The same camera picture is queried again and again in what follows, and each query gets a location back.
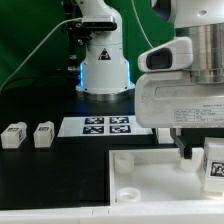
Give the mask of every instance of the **triangle warning sticker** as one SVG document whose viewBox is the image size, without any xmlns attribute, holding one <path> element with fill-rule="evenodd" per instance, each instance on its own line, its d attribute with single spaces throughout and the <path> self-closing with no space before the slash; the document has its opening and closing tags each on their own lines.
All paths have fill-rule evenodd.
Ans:
<svg viewBox="0 0 224 224">
<path fill-rule="evenodd" d="M 110 55 L 108 54 L 106 48 L 103 49 L 103 52 L 101 53 L 98 60 L 101 60 L 101 61 L 111 60 Z"/>
</svg>

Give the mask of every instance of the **white cable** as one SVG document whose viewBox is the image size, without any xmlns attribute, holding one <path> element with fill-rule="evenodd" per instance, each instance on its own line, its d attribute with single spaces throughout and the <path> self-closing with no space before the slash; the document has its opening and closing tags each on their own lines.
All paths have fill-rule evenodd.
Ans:
<svg viewBox="0 0 224 224">
<path fill-rule="evenodd" d="M 59 23 L 41 42 L 40 44 L 31 52 L 31 54 L 22 62 L 22 64 L 3 82 L 0 88 L 0 94 L 2 93 L 3 88 L 8 83 L 10 79 L 12 79 L 21 69 L 22 67 L 29 61 L 29 59 L 39 50 L 39 48 L 50 38 L 50 36 L 63 24 L 80 21 L 81 18 L 77 19 L 69 19 Z"/>
<path fill-rule="evenodd" d="M 138 16 L 138 13 L 137 13 L 137 10 L 136 10 L 135 2 L 134 2 L 134 0 L 131 0 L 131 2 L 132 2 L 132 7 L 133 7 L 133 10 L 134 10 L 134 13 L 135 13 L 136 20 L 137 20 L 137 22 L 138 22 L 138 25 L 139 25 L 141 31 L 142 31 L 142 34 L 143 34 L 143 36 L 145 37 L 145 40 L 147 41 L 147 43 L 149 44 L 149 46 L 150 46 L 151 48 L 153 48 L 151 42 L 149 41 L 149 39 L 148 39 L 148 37 L 146 36 L 145 31 L 144 31 L 144 29 L 143 29 L 143 27 L 142 27 L 141 21 L 140 21 L 140 19 L 139 19 L 139 16 Z"/>
</svg>

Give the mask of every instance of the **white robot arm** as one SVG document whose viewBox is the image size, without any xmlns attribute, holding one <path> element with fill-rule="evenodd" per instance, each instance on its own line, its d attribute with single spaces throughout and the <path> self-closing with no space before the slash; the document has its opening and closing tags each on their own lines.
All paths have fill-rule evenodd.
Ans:
<svg viewBox="0 0 224 224">
<path fill-rule="evenodd" d="M 99 100 L 126 95 L 134 85 L 130 82 L 129 62 L 123 56 L 120 14 L 104 0 L 76 0 L 76 3 L 83 14 L 81 28 L 95 28 L 81 65 L 78 93 Z"/>
<path fill-rule="evenodd" d="M 137 121 L 151 128 L 224 127 L 224 1 L 154 0 L 176 36 L 139 57 Z"/>
</svg>

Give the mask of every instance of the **black table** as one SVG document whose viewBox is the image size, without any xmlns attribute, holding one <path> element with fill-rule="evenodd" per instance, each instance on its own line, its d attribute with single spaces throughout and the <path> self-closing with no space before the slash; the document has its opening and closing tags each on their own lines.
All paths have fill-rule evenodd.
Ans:
<svg viewBox="0 0 224 224">
<path fill-rule="evenodd" d="M 134 115 L 134 99 L 95 102 L 67 86 L 23 87 L 0 96 L 0 131 L 25 122 L 27 138 L 17 150 L 0 152 L 0 209 L 41 209 L 110 204 L 109 150 L 157 147 L 155 136 L 55 138 L 35 149 L 39 123 L 52 121 L 56 135 L 64 117 Z"/>
</svg>

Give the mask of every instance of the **green backdrop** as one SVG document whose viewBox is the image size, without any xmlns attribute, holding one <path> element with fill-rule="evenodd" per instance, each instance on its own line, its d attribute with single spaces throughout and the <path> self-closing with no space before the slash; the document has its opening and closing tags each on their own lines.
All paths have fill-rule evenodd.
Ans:
<svg viewBox="0 0 224 224">
<path fill-rule="evenodd" d="M 138 56 L 150 48 L 136 22 L 131 0 L 105 2 L 123 17 L 124 55 L 130 61 L 131 79 L 136 82 L 141 75 L 137 67 Z M 153 14 L 149 0 L 135 2 L 145 32 L 154 46 L 173 38 L 172 25 Z M 0 1 L 0 84 L 64 17 L 61 0 Z M 65 68 L 68 63 L 67 45 L 67 37 L 58 30 L 16 77 L 39 76 L 56 68 Z"/>
</svg>

